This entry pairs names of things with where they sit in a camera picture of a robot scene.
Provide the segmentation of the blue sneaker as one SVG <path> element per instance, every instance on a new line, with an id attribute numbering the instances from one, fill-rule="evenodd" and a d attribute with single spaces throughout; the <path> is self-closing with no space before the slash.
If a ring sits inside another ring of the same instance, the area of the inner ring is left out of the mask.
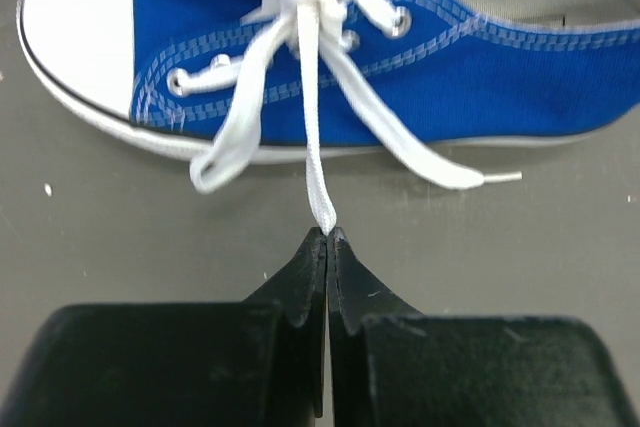
<path id="1" fill-rule="evenodd" d="M 324 232 L 325 158 L 383 146 L 472 189 L 521 173 L 433 143 L 565 143 L 639 103 L 639 0 L 19 0 L 16 24 L 59 102 L 202 193 L 304 161 Z"/>

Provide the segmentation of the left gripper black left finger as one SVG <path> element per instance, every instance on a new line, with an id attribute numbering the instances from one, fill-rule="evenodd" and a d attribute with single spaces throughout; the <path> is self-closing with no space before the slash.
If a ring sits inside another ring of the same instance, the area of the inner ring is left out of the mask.
<path id="1" fill-rule="evenodd" d="M 326 237 L 240 302 L 76 304 L 37 332 L 5 426 L 311 426 L 323 414 Z"/>

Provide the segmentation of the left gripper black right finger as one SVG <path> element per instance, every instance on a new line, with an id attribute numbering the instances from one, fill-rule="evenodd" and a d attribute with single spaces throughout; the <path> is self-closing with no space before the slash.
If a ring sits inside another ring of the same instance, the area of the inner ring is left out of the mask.
<path id="1" fill-rule="evenodd" d="M 433 316 L 390 290 L 341 230 L 327 240 L 338 426 L 635 426 L 600 337 L 555 316 Z"/>

